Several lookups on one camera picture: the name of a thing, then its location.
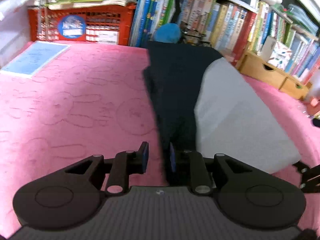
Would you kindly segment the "blue plush ball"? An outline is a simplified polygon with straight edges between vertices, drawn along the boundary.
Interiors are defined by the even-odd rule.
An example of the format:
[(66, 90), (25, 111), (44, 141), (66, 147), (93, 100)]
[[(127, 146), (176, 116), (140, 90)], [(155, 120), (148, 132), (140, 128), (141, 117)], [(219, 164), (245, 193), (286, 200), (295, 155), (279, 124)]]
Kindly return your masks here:
[(177, 43), (181, 38), (181, 30), (175, 23), (166, 23), (159, 27), (154, 35), (153, 40), (163, 43)]

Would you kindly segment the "pink wooden toy shelf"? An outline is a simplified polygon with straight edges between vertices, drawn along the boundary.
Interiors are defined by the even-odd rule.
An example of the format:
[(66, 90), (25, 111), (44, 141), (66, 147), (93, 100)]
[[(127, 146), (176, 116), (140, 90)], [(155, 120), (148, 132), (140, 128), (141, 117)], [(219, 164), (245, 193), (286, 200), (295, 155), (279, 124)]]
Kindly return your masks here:
[(306, 113), (309, 117), (314, 117), (319, 115), (320, 101), (319, 96), (311, 96), (304, 99), (304, 105)]

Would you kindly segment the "black miniature bicycle model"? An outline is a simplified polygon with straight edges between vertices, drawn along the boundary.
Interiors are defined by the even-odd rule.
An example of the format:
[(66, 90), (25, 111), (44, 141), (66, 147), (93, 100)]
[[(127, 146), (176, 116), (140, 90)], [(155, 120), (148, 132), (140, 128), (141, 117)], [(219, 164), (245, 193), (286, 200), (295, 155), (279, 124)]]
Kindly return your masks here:
[(205, 35), (199, 33), (196, 29), (188, 29), (185, 22), (180, 24), (181, 37), (178, 44), (190, 44), (198, 47), (212, 47), (209, 41), (206, 41)]

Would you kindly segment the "row of upright books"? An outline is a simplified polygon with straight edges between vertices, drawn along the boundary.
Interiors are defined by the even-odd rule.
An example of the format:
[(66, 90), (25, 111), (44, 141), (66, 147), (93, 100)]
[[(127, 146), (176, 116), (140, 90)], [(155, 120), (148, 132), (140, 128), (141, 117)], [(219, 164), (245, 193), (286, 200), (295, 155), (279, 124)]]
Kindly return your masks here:
[(236, 64), (246, 50), (257, 13), (243, 0), (138, 0), (129, 45), (144, 47), (155, 31), (166, 23), (181, 22), (196, 29), (219, 52)]

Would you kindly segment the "navy white zip jacket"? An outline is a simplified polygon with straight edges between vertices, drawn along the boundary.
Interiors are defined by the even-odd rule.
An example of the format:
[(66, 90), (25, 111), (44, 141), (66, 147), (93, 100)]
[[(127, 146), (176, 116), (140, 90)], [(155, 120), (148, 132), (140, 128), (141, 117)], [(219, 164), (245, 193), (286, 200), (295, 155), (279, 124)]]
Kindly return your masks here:
[(178, 185), (177, 155), (224, 153), (267, 173), (300, 161), (270, 109), (216, 50), (150, 41), (145, 85), (155, 113), (167, 182)]

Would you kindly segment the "row of slanted books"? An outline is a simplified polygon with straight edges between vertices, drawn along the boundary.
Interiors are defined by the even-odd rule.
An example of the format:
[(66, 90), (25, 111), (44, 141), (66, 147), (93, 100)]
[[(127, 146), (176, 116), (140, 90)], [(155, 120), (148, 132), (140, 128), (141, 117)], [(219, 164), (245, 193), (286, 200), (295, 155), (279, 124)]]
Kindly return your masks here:
[(256, 8), (248, 49), (306, 85), (319, 68), (318, 26), (295, 4)]

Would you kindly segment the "blue printed paper sheet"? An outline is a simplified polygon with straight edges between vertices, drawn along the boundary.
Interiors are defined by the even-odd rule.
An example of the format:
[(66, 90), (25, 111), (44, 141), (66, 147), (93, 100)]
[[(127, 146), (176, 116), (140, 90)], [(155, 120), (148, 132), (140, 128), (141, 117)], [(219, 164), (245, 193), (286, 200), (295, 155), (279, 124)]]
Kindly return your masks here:
[(71, 45), (36, 41), (1, 68), (1, 74), (31, 77), (69, 49)]

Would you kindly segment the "red plastic crate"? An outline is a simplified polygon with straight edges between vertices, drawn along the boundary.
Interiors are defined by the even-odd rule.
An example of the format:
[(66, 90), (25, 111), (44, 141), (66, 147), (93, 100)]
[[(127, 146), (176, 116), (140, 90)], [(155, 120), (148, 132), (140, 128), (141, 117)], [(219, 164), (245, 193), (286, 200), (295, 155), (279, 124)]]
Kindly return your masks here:
[(28, 8), (32, 41), (129, 44), (136, 5), (50, 10)]

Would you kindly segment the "pink bunny print towel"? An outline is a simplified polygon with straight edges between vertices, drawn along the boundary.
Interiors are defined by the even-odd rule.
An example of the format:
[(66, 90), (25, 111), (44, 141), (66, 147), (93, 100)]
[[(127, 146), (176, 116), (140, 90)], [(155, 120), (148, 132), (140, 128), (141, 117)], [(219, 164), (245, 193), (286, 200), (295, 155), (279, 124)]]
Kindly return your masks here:
[[(147, 49), (77, 43), (32, 77), (1, 74), (1, 239), (317, 238), (319, 193), (300, 189), (293, 164), (275, 173), (251, 166), (211, 195), (167, 182), (149, 65)], [(270, 111), (309, 166), (300, 128)], [(129, 177), (125, 194), (65, 173), (144, 141), (146, 172)]]

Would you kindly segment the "wooden drawer organizer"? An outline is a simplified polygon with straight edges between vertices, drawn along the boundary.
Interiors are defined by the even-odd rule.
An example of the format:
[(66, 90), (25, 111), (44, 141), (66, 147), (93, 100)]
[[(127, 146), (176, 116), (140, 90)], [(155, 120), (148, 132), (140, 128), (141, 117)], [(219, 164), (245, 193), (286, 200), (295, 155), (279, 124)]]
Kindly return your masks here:
[(251, 51), (246, 51), (235, 66), (241, 74), (267, 83), (297, 100), (303, 101), (309, 92), (308, 86)]

